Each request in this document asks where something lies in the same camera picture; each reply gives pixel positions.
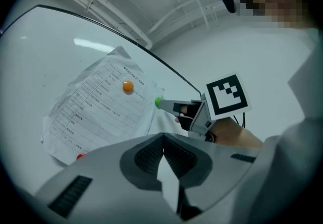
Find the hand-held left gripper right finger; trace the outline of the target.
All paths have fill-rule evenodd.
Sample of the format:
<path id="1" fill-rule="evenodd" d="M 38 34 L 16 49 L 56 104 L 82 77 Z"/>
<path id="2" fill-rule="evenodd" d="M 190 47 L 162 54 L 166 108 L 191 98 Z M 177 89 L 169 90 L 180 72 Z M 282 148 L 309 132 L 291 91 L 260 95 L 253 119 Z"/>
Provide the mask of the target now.
<path id="1" fill-rule="evenodd" d="M 200 216 L 237 186 L 259 152 L 164 134 L 163 197 L 182 220 Z"/>

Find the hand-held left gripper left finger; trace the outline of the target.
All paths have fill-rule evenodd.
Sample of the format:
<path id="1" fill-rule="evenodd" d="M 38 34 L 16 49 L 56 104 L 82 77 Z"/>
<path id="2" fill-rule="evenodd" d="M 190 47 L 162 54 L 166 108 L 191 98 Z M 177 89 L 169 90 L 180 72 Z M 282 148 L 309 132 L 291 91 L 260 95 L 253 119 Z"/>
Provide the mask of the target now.
<path id="1" fill-rule="evenodd" d="M 96 149 L 49 179 L 35 197 L 54 223 L 176 223 L 157 179 L 164 135 Z"/>

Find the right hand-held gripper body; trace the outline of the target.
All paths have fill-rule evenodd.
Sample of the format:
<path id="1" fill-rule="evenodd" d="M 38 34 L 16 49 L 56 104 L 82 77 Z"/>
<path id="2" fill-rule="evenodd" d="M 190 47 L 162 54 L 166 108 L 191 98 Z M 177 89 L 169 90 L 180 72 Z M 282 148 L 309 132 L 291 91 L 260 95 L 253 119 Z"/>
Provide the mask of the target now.
<path id="1" fill-rule="evenodd" d="M 217 77 L 205 84 L 202 91 L 201 100 L 192 101 L 199 105 L 190 126 L 190 132 L 195 133 L 197 139 L 204 140 L 216 121 L 244 114 L 252 109 L 247 90 L 238 73 Z"/>

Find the person's right hand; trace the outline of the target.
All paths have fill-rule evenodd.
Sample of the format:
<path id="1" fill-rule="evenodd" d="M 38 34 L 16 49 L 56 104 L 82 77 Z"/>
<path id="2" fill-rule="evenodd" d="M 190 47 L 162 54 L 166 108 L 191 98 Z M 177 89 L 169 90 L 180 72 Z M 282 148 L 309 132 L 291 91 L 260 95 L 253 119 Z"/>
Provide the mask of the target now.
<path id="1" fill-rule="evenodd" d="M 180 104 L 180 115 L 175 118 L 175 122 L 179 123 L 183 130 L 189 131 L 199 108 L 199 104 Z"/>

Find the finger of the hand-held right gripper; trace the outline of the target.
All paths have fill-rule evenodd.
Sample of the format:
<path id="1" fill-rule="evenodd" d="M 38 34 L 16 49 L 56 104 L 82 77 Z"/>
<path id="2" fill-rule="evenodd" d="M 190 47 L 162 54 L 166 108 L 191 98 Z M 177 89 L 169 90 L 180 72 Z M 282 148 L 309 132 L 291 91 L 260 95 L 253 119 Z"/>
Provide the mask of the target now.
<path id="1" fill-rule="evenodd" d="M 195 117 L 201 107 L 201 100 L 180 101 L 162 99 L 158 108 L 173 114 L 174 116 Z"/>

